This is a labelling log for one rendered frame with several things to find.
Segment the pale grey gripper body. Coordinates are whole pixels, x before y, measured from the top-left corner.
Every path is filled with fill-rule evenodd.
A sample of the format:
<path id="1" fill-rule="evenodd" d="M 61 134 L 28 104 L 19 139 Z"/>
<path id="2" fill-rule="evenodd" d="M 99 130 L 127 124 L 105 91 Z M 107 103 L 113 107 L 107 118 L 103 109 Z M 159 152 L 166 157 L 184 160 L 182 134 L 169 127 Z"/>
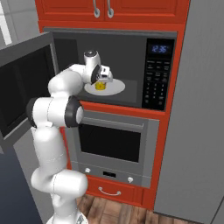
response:
<path id="1" fill-rule="evenodd" d="M 109 83 L 113 81 L 113 74 L 109 73 L 109 74 L 101 74 L 100 78 L 98 79 L 98 82 L 102 82 L 102 83 Z"/>

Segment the yellow mug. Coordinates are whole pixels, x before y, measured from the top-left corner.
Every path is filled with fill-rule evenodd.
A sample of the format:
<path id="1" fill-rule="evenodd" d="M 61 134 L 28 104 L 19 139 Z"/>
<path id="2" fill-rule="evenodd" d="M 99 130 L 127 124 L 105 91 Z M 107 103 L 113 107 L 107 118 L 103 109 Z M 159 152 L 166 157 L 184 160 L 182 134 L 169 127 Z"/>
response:
<path id="1" fill-rule="evenodd" d="M 102 91 L 106 89 L 106 84 L 104 82 L 96 82 L 94 85 L 96 90 Z"/>

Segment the white microwave turntable plate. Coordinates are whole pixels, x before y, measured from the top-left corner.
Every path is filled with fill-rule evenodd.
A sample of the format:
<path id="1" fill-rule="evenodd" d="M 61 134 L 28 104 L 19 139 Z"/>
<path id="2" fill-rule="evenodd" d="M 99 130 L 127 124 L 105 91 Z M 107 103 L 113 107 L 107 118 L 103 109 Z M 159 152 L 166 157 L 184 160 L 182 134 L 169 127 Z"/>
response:
<path id="1" fill-rule="evenodd" d="M 121 80 L 113 79 L 112 82 L 105 83 L 106 89 L 99 91 L 95 89 L 95 84 L 86 84 L 84 89 L 91 95 L 109 96 L 121 93 L 125 89 L 125 84 Z"/>

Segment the black built-in microwave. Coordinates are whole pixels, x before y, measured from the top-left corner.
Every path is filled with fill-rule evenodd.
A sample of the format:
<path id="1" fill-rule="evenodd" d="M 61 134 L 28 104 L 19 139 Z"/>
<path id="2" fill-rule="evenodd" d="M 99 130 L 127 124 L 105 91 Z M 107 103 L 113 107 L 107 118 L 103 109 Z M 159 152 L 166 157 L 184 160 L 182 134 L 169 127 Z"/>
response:
<path id="1" fill-rule="evenodd" d="M 101 63 L 125 89 L 102 96 L 82 90 L 80 100 L 140 109 L 165 110 L 177 33 L 45 28 L 53 35 L 59 70 L 84 63 L 84 52 L 96 50 Z"/>

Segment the grey microwave door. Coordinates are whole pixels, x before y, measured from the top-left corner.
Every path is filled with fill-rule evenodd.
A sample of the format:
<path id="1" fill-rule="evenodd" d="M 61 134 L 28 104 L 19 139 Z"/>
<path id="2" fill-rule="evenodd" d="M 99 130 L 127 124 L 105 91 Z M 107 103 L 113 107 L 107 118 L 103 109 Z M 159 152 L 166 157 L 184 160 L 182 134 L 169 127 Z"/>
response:
<path id="1" fill-rule="evenodd" d="M 0 135 L 6 140 L 26 118 L 31 98 L 49 96 L 47 85 L 58 72 L 53 35 L 0 48 Z"/>

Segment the grey built-in oven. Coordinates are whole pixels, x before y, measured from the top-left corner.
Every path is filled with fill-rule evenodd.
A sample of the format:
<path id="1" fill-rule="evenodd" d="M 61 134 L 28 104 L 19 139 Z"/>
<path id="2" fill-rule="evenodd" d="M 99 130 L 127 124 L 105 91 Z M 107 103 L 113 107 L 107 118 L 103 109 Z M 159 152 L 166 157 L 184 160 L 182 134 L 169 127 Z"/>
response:
<path id="1" fill-rule="evenodd" d="M 143 125 L 143 130 L 111 129 L 82 121 L 79 127 L 66 129 L 72 168 L 98 178 L 150 187 L 159 121 L 94 111 L 85 111 L 84 117 Z"/>

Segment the red cupboard door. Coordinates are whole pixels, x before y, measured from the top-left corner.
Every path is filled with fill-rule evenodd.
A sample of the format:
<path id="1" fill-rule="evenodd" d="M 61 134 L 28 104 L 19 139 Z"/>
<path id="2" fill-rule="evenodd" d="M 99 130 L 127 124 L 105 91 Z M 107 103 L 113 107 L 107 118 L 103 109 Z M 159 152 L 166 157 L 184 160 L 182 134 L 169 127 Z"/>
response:
<path id="1" fill-rule="evenodd" d="M 178 0 L 106 0 L 114 13 L 173 14 Z"/>
<path id="2" fill-rule="evenodd" d="M 42 17 L 56 21 L 102 21 L 104 0 L 96 0 L 100 17 L 94 15 L 93 0 L 41 0 Z"/>

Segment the grey fridge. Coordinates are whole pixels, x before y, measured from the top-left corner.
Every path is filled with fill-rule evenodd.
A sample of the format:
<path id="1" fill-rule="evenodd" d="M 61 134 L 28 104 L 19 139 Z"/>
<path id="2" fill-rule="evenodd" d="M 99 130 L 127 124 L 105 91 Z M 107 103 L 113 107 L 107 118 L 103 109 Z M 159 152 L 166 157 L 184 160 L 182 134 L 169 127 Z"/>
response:
<path id="1" fill-rule="evenodd" d="M 224 224 L 224 0 L 191 0 L 154 210 Z"/>

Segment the red drawer front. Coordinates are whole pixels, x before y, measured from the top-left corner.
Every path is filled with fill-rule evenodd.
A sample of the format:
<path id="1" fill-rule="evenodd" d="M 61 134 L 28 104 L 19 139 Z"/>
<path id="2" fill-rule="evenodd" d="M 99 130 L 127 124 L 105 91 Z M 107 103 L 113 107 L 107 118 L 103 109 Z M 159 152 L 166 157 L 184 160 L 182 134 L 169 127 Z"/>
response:
<path id="1" fill-rule="evenodd" d="M 144 191 L 141 187 L 127 185 L 104 178 L 97 178 L 90 175 L 87 175 L 87 181 L 87 193 L 89 194 L 131 205 L 142 203 Z M 101 186 L 105 192 L 116 193 L 117 191 L 120 191 L 122 194 L 119 196 L 105 195 L 98 190 L 99 186 Z"/>

